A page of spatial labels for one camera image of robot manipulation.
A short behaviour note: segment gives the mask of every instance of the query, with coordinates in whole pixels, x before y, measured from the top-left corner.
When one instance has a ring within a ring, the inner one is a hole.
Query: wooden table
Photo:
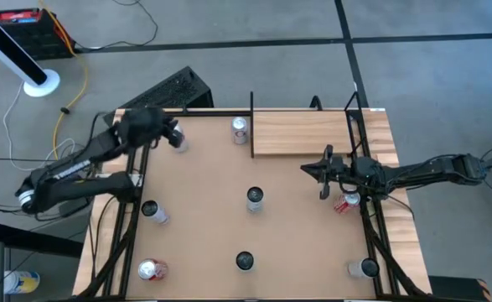
[[[272,110],[289,110],[294,114],[309,112],[308,109],[270,108],[256,109],[256,112]],[[121,115],[122,111],[118,111],[116,118]],[[385,110],[363,109],[363,116],[372,156],[385,165],[397,166],[398,158]],[[162,143],[149,156],[142,199],[165,200],[164,207],[171,213],[172,220],[166,226],[157,226],[140,216],[127,297],[375,298],[370,280],[351,279],[344,270],[348,261],[366,256],[359,214],[336,215],[331,210],[333,198],[339,194],[336,186],[332,185],[331,201],[322,203],[318,200],[314,180],[299,170],[300,164],[318,161],[319,156],[266,155],[251,159],[248,145],[229,143],[230,119],[179,117],[190,150],[175,154]],[[337,136],[336,139],[349,138]],[[334,142],[337,143],[344,146],[346,142]],[[127,158],[123,156],[105,163],[102,173],[124,170],[126,162]],[[206,197],[209,195],[206,188],[210,187],[211,181],[223,182],[230,178],[219,171],[238,168],[243,171],[232,175],[234,181],[225,183],[214,197]],[[267,194],[266,208],[260,215],[251,216],[245,211],[246,190],[258,183],[262,183]],[[404,190],[397,190],[392,195],[409,204]],[[91,213],[94,233],[109,198],[109,195],[95,198]],[[118,204],[112,202],[103,213],[97,270],[110,253],[117,209]],[[389,200],[383,201],[383,212],[394,258],[419,288],[431,292],[412,215]],[[125,217],[123,231],[128,218]],[[236,234],[236,240],[231,238],[233,234]],[[251,250],[257,256],[254,272],[243,274],[233,267],[234,257],[241,250]],[[165,280],[148,283],[137,278],[137,265],[149,254],[170,262],[170,273]],[[81,292],[91,281],[91,263],[88,232],[73,294]],[[112,294],[118,293],[122,263],[123,257],[116,265]],[[385,264],[380,261],[380,265],[383,288],[388,293]]]

